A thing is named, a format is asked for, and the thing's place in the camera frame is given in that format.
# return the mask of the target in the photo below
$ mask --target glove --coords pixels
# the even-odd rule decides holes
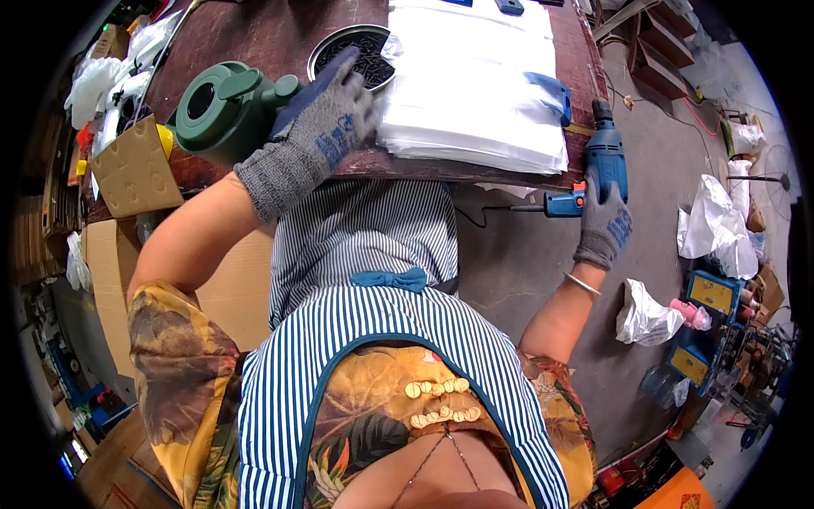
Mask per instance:
[[[585,205],[582,208],[582,233],[574,261],[588,261],[610,270],[613,260],[630,240],[633,221],[619,194],[619,184],[610,185],[605,203],[597,199],[599,185],[594,178],[585,182]]]
[[[358,56],[355,46],[339,53],[280,111],[269,142],[234,166],[263,224],[333,174],[373,129],[373,95],[351,72]]]

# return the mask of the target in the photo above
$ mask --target floral shirt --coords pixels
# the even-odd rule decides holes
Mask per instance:
[[[200,310],[164,282],[129,303],[130,358],[153,450],[184,507],[236,507],[236,416],[244,354]],[[562,363],[518,352],[562,464],[571,506],[593,487],[593,436]],[[518,496],[531,501],[508,448],[465,379],[420,346],[363,346],[331,373],[317,411],[306,505],[328,508],[354,476],[425,434],[475,430],[494,450]]]

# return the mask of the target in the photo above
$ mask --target work table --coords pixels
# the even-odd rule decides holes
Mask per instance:
[[[185,10],[179,0],[174,10]],[[605,76],[588,21],[574,0],[562,7],[546,6],[554,33],[557,79],[571,91],[572,124],[593,128],[591,100],[594,86],[605,90]],[[205,68],[224,60],[240,60],[257,67],[269,79],[295,74],[308,81],[305,65],[311,50],[329,33],[351,24],[387,26],[387,0],[268,0],[220,2],[198,7],[187,20],[157,71],[145,103],[163,124],[177,106],[186,86]],[[518,186],[570,189],[582,180],[582,151],[586,134],[565,131],[569,169],[557,176],[508,172],[451,160],[396,159],[372,138],[353,152],[337,170],[339,178],[418,178],[450,182],[492,182]],[[231,169],[218,167],[175,147],[169,158],[178,188],[187,199],[217,182]],[[83,186],[89,204],[88,222],[109,219],[102,196],[94,202],[90,186]]]

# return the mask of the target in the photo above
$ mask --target power drill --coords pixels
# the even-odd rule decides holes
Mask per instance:
[[[613,122],[613,112],[606,99],[596,97],[591,102],[596,132],[585,147],[585,175],[593,175],[599,183],[599,202],[607,199],[611,183],[619,184],[624,203],[628,202],[628,169],[624,163],[622,137]],[[544,212],[546,217],[581,217],[585,202],[585,182],[574,184],[568,193],[545,193],[542,205],[506,207],[515,212]]]

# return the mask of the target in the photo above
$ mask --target silver bracelet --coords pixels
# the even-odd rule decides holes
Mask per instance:
[[[582,288],[584,288],[584,289],[588,290],[589,292],[591,292],[591,293],[592,293],[592,294],[594,294],[595,296],[600,296],[600,297],[602,296],[602,294],[601,294],[601,293],[599,293],[599,291],[594,290],[593,288],[591,288],[591,287],[590,287],[590,286],[588,286],[587,284],[583,283],[582,281],[579,281],[577,278],[575,278],[575,277],[574,277],[574,275],[573,275],[573,274],[569,274],[569,273],[567,273],[567,272],[564,272],[564,271],[563,271],[563,272],[562,272],[562,275],[564,275],[565,277],[569,278],[569,279],[570,279],[571,281],[573,281],[574,283],[577,283],[577,284],[578,284],[578,285],[580,285]]]

